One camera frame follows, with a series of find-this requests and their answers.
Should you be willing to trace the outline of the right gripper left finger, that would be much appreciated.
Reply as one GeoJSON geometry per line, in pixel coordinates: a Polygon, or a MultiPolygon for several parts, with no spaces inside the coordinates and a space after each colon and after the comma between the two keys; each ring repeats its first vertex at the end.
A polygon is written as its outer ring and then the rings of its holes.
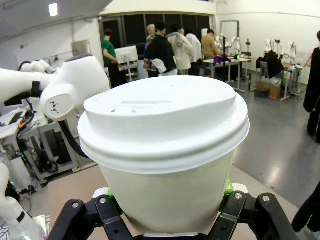
{"type": "Polygon", "coordinates": [[[48,236],[49,240],[87,240],[96,228],[103,228],[108,240],[133,240],[114,201],[106,194],[84,203],[68,200],[48,236]]]}

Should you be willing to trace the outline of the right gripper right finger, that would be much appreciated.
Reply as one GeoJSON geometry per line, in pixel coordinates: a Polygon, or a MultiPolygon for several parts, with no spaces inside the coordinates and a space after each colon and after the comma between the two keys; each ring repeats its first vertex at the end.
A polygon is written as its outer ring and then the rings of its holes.
{"type": "Polygon", "coordinates": [[[206,236],[208,240],[230,240],[238,224],[246,224],[258,240],[297,240],[291,223],[272,193],[253,197],[243,184],[227,181],[220,215],[206,236]]]}

